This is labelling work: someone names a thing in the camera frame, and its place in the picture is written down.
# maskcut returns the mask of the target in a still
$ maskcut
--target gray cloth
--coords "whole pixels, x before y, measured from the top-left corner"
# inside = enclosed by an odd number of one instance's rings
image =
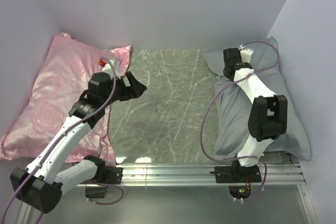
[[[275,46],[277,44],[273,39],[265,39],[264,41]],[[277,55],[268,45],[254,43],[247,45],[246,48],[254,51],[250,64],[256,70],[265,68],[276,61]],[[203,57],[215,75],[215,92],[217,93],[225,84],[230,82],[223,75],[223,49],[203,52]],[[309,160],[309,141],[298,119],[279,67],[276,66],[263,71],[258,74],[258,77],[270,90],[276,94],[283,94],[288,99],[287,132],[274,140],[266,151],[285,151]],[[251,112],[251,102],[243,90],[235,85],[219,95],[216,106],[219,117],[219,134],[215,144],[215,156],[216,158],[233,157],[243,148],[249,135],[247,122]]]

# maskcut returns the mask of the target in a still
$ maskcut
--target wall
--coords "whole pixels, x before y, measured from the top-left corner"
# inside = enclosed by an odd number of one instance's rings
[[[100,48],[216,48],[265,37],[286,0],[48,0],[63,31]]]
[[[320,223],[335,223],[335,0],[287,0],[269,36],[279,42],[281,72],[308,134],[312,161],[302,161]]]
[[[0,0],[0,136],[20,115],[51,39],[60,27],[44,0]],[[13,193],[9,175],[28,160],[0,162],[0,213]],[[6,223],[14,223],[15,201]]]

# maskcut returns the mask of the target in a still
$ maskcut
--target red light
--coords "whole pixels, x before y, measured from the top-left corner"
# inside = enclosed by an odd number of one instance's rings
[[[98,61],[98,64],[104,67],[106,65],[106,62],[104,60]]]

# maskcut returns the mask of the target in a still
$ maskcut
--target pink pillowcase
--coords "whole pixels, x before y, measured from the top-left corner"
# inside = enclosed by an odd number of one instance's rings
[[[29,104],[14,125],[0,139],[0,159],[37,157],[63,125],[72,105],[87,89],[95,72],[101,71],[100,57],[120,61],[123,76],[130,63],[130,46],[103,51],[57,34],[33,86]],[[98,156],[107,165],[116,165],[107,136],[109,108],[72,151],[66,162],[79,162],[87,155]]]

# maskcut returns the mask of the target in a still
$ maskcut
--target marble table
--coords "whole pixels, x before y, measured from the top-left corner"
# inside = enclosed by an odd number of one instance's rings
[[[199,132],[214,95],[214,77],[202,50],[134,50],[129,70],[148,89],[139,99],[111,107],[108,135],[117,162],[209,162]],[[212,155],[217,134],[214,105],[203,133]]]

